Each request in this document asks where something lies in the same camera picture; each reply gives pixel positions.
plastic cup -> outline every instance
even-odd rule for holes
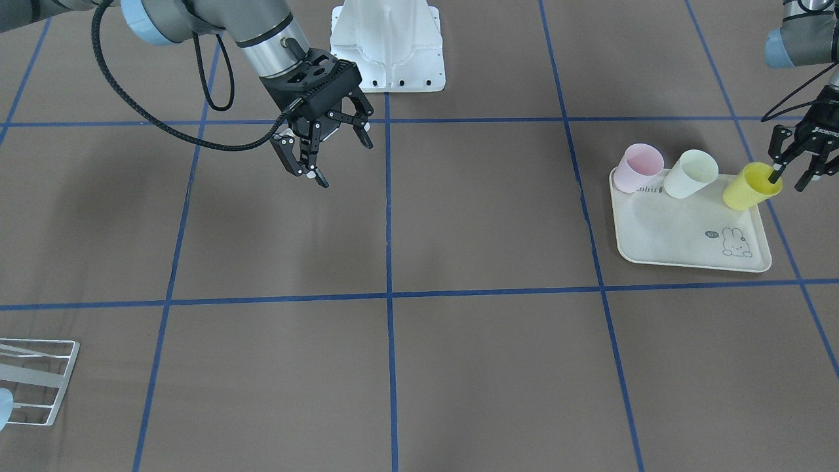
[[[772,166],[763,162],[746,165],[722,191],[722,200],[732,210],[741,212],[778,195],[783,188],[783,182],[781,179],[775,183],[770,182],[771,174]]]
[[[612,182],[623,193],[635,193],[664,169],[664,157],[649,144],[633,144],[623,153]]]
[[[664,191],[673,198],[686,198],[702,190],[720,175],[717,162],[705,151],[685,151],[664,178]]]

